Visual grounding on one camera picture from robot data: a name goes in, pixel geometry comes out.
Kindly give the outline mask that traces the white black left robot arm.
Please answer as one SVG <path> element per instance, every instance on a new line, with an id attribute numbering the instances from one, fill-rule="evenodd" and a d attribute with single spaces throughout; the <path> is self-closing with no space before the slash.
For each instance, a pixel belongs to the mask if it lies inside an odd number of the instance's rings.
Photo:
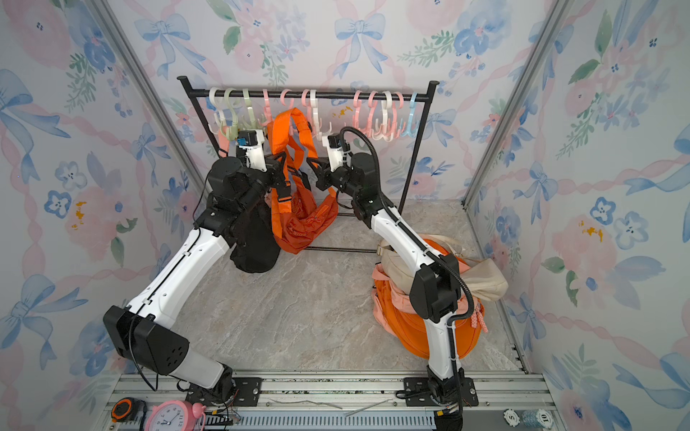
<path id="1" fill-rule="evenodd" d="M 148 369 L 190 384 L 196 402 L 230 402 L 233 370 L 194 351 L 174 332 L 176 319 L 211 267 L 230 256 L 245 273 L 264 273 L 276 264 L 280 246 L 271 225 L 267 194 L 286 183 L 286 156 L 267 156 L 263 165 L 228 156 L 208 173 L 206 208 L 168 264 L 126 306 L 113 305 L 104 326 L 117 353 L 138 372 Z"/>

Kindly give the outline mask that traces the beige crossbody bag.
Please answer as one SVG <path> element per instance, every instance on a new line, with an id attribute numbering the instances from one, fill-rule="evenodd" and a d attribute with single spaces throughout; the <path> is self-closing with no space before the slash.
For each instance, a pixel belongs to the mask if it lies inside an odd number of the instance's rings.
<path id="1" fill-rule="evenodd" d="M 472 266 L 470 266 L 464 262 L 465 257 L 461 255 L 461 252 L 465 249 L 457 240 L 444 235 L 431 235 L 430 233 L 422 233 L 420 236 L 427 244 L 440 250 L 442 254 L 453 254 L 456 256 L 461 270 L 461 278 L 463 278 L 475 298 L 496 302 L 505 295 L 508 289 L 508 281 L 492 260 L 471 260 Z M 409 295 L 413 286 L 414 276 L 403 258 L 384 239 L 377 246 L 377 254 L 381 257 L 384 273 L 390 276 L 391 280 L 404 294 Z"/>

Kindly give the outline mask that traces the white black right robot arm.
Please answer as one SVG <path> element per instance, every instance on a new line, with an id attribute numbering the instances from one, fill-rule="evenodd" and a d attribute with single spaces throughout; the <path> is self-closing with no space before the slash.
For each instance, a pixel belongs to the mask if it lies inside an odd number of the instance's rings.
<path id="1" fill-rule="evenodd" d="M 352 198 L 360 221 L 386 240 L 413 275 L 411 305 L 423 319 L 429 344 L 429 392 L 439 404 L 461 406 L 465 372 L 457 353 L 455 323 L 474 314 L 474 298 L 455 257 L 442 255 L 407 224 L 382 192 L 377 158 L 355 154 L 350 164 L 331 167 L 322 157 L 307 159 L 320 190 L 335 188 Z"/>

